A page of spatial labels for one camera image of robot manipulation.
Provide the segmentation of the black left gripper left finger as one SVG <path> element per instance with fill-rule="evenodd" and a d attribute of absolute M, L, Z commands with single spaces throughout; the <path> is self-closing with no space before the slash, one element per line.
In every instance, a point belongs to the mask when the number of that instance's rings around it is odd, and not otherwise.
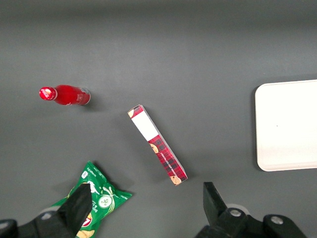
<path fill-rule="evenodd" d="M 83 183 L 58 209 L 58 233 L 61 236 L 76 236 L 91 210 L 92 196 L 90 185 Z"/>

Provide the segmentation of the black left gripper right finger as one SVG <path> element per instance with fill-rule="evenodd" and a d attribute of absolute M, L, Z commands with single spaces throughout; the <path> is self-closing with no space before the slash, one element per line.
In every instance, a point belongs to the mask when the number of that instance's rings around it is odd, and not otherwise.
<path fill-rule="evenodd" d="M 247 215 L 238 208 L 228 208 L 212 182 L 204 182 L 203 208 L 209 222 L 204 238 L 241 238 Z"/>

